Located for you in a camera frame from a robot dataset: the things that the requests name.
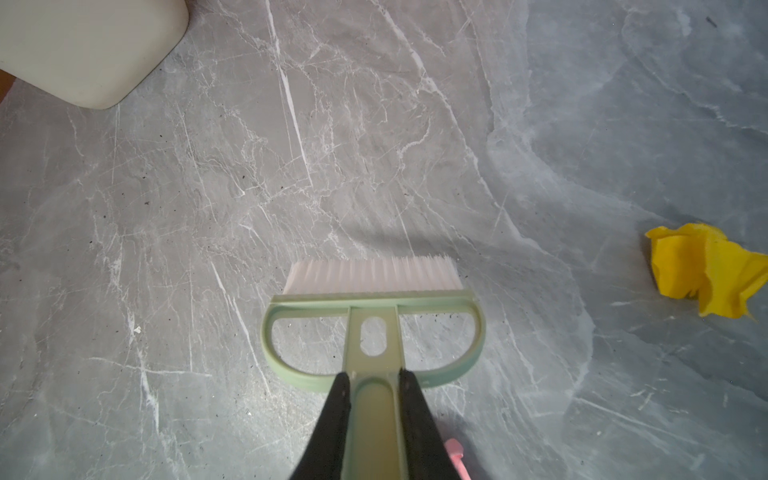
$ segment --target white bristles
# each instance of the white bristles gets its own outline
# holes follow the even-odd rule
[[[461,290],[448,257],[307,260],[290,269],[283,295]]]

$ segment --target marble tile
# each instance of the marble tile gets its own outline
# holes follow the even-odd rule
[[[0,106],[0,471],[286,478],[323,397],[266,366],[295,260],[446,253],[477,366],[426,393],[479,480],[765,478],[756,322],[658,295],[644,231],[768,251],[768,8],[190,3],[117,107]],[[414,363],[466,345],[411,322]],[[287,355],[337,367],[343,326]]]

